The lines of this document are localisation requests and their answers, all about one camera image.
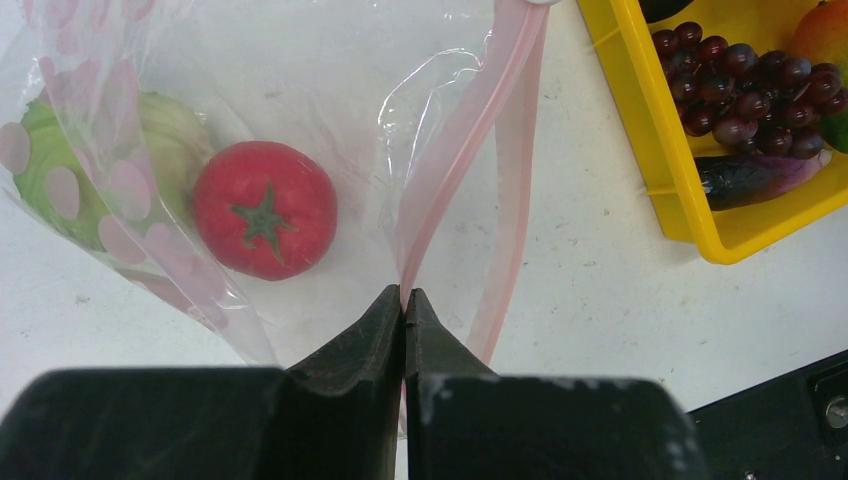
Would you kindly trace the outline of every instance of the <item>white surface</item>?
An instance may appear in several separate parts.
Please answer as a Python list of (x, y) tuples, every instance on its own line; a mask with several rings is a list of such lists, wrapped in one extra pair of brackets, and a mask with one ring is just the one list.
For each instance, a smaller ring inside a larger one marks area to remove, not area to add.
[[(0, 5), (0, 51), (18, 18)], [(848, 210), (731, 267), (664, 239), (589, 45), (576, 4), (553, 7), (526, 263), (494, 369), (653, 378), (691, 409), (848, 349)], [(0, 216), (0, 412), (53, 368), (240, 363), (7, 202)]]

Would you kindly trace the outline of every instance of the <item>screw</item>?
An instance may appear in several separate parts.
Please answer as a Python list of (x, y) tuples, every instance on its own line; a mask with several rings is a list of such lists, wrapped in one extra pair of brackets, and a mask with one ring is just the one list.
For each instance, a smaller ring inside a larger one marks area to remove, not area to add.
[(848, 426), (848, 400), (845, 397), (836, 397), (827, 404), (825, 410), (827, 423), (832, 428), (845, 428)]

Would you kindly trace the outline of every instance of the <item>purple eggplant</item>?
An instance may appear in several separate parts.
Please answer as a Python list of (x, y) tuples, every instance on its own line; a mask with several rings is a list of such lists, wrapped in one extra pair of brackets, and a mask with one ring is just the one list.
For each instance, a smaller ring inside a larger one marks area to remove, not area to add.
[(769, 155), (697, 157), (695, 166), (710, 210), (762, 203), (804, 184), (830, 163), (822, 150), (809, 160)]

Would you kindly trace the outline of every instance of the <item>tomato stem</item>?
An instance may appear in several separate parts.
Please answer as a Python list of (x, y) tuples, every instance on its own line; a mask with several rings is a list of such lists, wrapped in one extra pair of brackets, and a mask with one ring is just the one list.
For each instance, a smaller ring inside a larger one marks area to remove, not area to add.
[(285, 265), (283, 256), (280, 254), (280, 238), (276, 228), (280, 227), (289, 232), (296, 232), (297, 228), (289, 225), (283, 217), (274, 213), (274, 189), (271, 187), (271, 179), (268, 178), (265, 196), (258, 207), (244, 207), (233, 205), (230, 211), (240, 215), (247, 222), (247, 231), (244, 232), (244, 245), (247, 248), (256, 248), (253, 239), (262, 236), (271, 244), (274, 256), (281, 264)]

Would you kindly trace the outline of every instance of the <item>plastic bag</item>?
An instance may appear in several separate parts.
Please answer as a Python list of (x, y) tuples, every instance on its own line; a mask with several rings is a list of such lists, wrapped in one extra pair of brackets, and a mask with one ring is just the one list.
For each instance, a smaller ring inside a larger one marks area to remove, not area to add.
[[(293, 364), (397, 282), (488, 361), (526, 233), (548, 7), (22, 9), (0, 60), (0, 186), (34, 218), (248, 361)], [(257, 278), (286, 269), (304, 271)]]

